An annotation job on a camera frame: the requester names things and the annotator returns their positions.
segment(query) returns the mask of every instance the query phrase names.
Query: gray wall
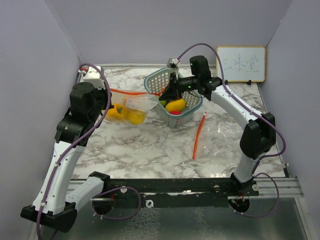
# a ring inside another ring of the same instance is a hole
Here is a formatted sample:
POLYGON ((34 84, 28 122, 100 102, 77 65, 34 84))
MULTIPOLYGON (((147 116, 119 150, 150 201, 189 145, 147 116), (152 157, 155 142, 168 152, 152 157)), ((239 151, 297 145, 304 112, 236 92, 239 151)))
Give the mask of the gray wall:
POLYGON ((80 61, 44 0, 2 0, 0 32, 0 238, 23 240, 80 61))
MULTIPOLYGON (((266 46, 292 0, 47 0, 82 59, 163 64, 192 44, 266 46)), ((204 46, 183 59, 205 54, 204 46)))
POLYGON ((320 237, 320 1, 294 0, 267 47, 261 85, 287 139, 283 158, 298 176, 320 237))

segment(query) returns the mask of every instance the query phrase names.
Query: red fruit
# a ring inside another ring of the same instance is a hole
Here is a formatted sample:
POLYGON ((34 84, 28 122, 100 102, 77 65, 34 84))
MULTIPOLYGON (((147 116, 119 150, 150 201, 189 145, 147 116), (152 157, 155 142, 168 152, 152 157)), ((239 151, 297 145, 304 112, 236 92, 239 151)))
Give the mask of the red fruit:
POLYGON ((180 111, 171 111, 169 113, 172 114, 172 115, 180 115, 181 114, 180 111))

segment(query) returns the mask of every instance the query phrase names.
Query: gray floor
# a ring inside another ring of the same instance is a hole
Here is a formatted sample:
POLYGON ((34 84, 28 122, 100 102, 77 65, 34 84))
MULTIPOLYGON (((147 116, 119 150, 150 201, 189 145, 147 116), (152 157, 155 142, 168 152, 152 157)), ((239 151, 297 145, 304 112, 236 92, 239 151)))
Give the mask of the gray floor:
MULTIPOLYGON (((269 211, 275 199, 252 199, 248 213, 269 211)), ((115 209, 113 216, 129 215, 131 209, 115 209)), ((46 227, 44 239, 52 229, 46 227)), ((78 214, 68 233, 59 240, 305 240, 306 235, 294 198, 282 198, 278 209, 264 218, 239 216, 230 208, 142 208, 130 220, 100 220, 91 204, 78 214)))

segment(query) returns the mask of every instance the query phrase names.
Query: green fruit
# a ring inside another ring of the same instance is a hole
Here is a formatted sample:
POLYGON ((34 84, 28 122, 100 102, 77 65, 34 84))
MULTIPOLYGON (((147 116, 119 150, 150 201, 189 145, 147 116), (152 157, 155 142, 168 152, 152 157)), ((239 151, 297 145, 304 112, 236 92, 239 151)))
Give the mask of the green fruit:
POLYGON ((166 106, 166 104, 167 104, 167 101, 166 101, 166 100, 159 101, 159 102, 160 102, 160 104, 161 104, 162 106, 166 106))

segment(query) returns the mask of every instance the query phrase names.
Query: toy fruit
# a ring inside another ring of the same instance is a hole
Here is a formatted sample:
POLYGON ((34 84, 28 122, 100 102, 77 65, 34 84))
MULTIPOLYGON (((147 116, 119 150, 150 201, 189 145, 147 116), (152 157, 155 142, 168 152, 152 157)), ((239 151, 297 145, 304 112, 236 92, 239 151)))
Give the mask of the toy fruit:
POLYGON ((186 107, 186 101, 182 98, 179 100, 171 101, 165 106, 165 110, 169 113, 173 111, 181 112, 186 107))
POLYGON ((167 101, 166 101, 166 100, 159 101, 159 102, 160 102, 160 104, 161 104, 162 106, 166 106, 166 104, 167 104, 167 101))
POLYGON ((139 125, 145 121, 146 114, 143 111, 130 109, 128 113, 128 120, 131 124, 139 125))
POLYGON ((129 110, 123 104, 114 103, 114 108, 111 108, 106 113, 106 118, 110 120, 118 120, 120 122, 124 122, 127 117, 129 110))
POLYGON ((181 114, 180 111, 171 111, 169 113, 172 114, 172 115, 180 115, 181 114))

